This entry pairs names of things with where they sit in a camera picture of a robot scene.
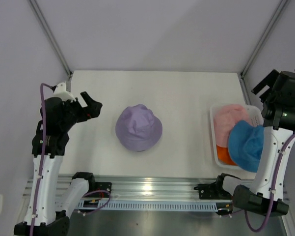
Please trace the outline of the purple bucket hat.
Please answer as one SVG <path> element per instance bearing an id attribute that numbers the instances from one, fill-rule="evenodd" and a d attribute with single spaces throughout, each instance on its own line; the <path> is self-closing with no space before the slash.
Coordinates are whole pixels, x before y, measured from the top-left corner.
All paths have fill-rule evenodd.
<path id="1" fill-rule="evenodd" d="M 141 152 L 152 148 L 162 136 L 162 123 L 143 104 L 127 107 L 115 125 L 115 134 L 128 150 Z"/>

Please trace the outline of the pink bucket hat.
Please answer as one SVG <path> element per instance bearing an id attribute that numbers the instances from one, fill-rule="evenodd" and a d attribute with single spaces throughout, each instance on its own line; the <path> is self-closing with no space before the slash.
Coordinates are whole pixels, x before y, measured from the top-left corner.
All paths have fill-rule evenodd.
<path id="1" fill-rule="evenodd" d="M 250 123 L 247 109 L 241 105 L 226 105 L 217 111 L 213 119 L 217 146 L 222 148 L 228 146 L 230 132 L 241 120 Z"/>

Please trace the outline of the blue bucket hat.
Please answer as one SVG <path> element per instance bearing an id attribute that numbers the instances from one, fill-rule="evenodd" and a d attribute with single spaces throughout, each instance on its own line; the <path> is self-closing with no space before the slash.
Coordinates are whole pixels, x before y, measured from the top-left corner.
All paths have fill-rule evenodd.
<path id="1" fill-rule="evenodd" d="M 228 152 L 231 160 L 245 171 L 256 173 L 264 145 L 264 128 L 239 121 L 231 130 Z"/>

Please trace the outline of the orange bucket hat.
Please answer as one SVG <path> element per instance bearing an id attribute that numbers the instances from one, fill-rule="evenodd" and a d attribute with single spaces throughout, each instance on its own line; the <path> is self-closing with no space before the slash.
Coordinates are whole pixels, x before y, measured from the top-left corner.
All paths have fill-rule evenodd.
<path id="1" fill-rule="evenodd" d="M 236 163 L 232 161 L 228 148 L 216 146 L 217 157 L 220 162 L 225 165 L 236 166 Z"/>

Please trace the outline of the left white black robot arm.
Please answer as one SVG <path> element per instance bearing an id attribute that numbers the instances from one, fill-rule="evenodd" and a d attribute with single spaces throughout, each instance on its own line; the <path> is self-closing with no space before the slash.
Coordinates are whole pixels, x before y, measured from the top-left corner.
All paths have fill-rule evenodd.
<path id="1" fill-rule="evenodd" d="M 92 173 L 77 172 L 69 188 L 56 199 L 59 170 L 69 141 L 69 130 L 77 123 L 97 118 L 102 103 L 81 92 L 86 106 L 78 99 L 53 96 L 42 102 L 42 119 L 32 140 L 34 175 L 31 196 L 23 222 L 14 227 L 16 236 L 65 236 L 70 218 L 83 196 L 95 194 Z"/>

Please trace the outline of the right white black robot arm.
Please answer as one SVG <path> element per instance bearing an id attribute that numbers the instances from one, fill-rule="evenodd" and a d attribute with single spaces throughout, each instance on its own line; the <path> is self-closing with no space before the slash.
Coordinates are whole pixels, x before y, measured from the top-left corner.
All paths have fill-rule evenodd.
<path id="1" fill-rule="evenodd" d="M 283 180 L 295 142 L 295 72 L 271 71 L 252 90 L 268 86 L 263 103 L 264 143 L 258 171 L 250 187 L 238 177 L 222 173 L 211 184 L 195 187 L 201 200 L 231 200 L 234 207 L 263 216 L 286 215 Z"/>

